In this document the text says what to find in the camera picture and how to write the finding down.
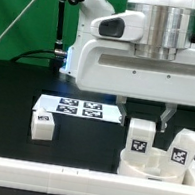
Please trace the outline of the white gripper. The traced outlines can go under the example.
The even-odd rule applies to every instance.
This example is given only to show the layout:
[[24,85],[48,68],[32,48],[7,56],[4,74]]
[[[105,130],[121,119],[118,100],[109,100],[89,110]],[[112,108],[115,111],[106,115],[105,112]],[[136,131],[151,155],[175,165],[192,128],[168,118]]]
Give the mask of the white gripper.
[[151,20],[138,11],[95,18],[76,71],[81,90],[118,95],[125,125],[126,97],[165,102],[164,133],[177,104],[195,106],[195,43],[184,28]]

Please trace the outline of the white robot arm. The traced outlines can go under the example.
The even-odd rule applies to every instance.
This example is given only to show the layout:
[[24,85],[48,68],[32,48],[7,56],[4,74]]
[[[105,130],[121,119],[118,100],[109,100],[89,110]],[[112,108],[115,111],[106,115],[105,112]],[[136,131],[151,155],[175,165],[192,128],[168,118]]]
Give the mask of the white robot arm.
[[78,35],[62,73],[84,91],[163,102],[159,128],[177,106],[195,107],[195,0],[128,0],[116,13],[105,0],[80,4]]

